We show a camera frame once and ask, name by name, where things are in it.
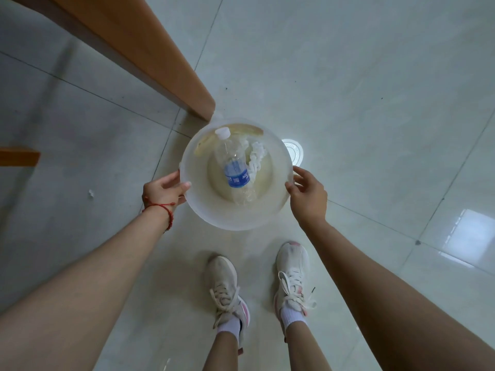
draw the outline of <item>banana peel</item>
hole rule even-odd
[[[250,135],[254,137],[263,136],[263,130],[257,126],[249,124],[228,124],[222,125],[222,128],[227,127],[230,129],[230,135]],[[218,142],[218,137],[215,134],[215,130],[211,130],[208,134],[203,136],[197,143],[194,155],[201,157],[211,153],[215,149],[215,145]]]

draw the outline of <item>shoelace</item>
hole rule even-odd
[[[282,283],[282,289],[286,294],[284,297],[285,302],[294,301],[302,307],[303,311],[311,310],[316,307],[316,302],[311,299],[311,294],[305,298],[302,293],[302,276],[299,271],[289,271],[288,275],[283,271],[279,271],[278,277]],[[301,287],[301,293],[298,293],[299,286]]]
[[[227,287],[223,284],[219,284],[215,287],[215,290],[210,289],[211,298],[215,301],[217,309],[223,313],[233,313],[235,310],[235,305],[239,295],[239,287],[236,288],[233,297],[230,296]],[[215,320],[213,328],[216,328],[220,322],[221,315],[218,315]]]

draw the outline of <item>person's right arm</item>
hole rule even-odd
[[[291,208],[384,371],[493,370],[495,350],[325,220],[327,193],[294,167]]]

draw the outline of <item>empty water bottle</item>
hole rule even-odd
[[[215,158],[227,178],[234,203],[245,205],[254,201],[256,193],[248,173],[245,148],[237,137],[230,135],[229,128],[219,128],[215,133],[219,139]]]

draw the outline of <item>wooden furniture leg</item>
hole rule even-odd
[[[21,147],[0,147],[0,167],[35,167],[38,151]]]
[[[145,0],[13,0],[51,19],[180,107],[210,121],[215,101]]]

